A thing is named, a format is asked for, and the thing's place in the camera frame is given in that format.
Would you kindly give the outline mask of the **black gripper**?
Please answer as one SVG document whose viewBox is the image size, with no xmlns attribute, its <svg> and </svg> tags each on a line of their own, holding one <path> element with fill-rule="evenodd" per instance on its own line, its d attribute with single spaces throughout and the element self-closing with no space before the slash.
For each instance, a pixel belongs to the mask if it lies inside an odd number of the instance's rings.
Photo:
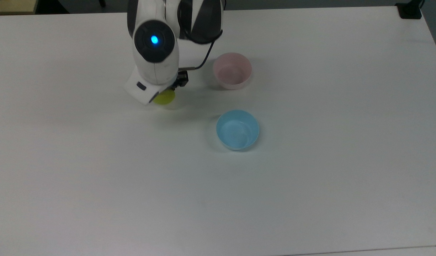
<svg viewBox="0 0 436 256">
<path fill-rule="evenodd" d="M 178 87 L 184 87 L 188 82 L 188 71 L 179 71 L 176 80 L 171 85 L 171 89 L 175 90 Z"/>
</svg>

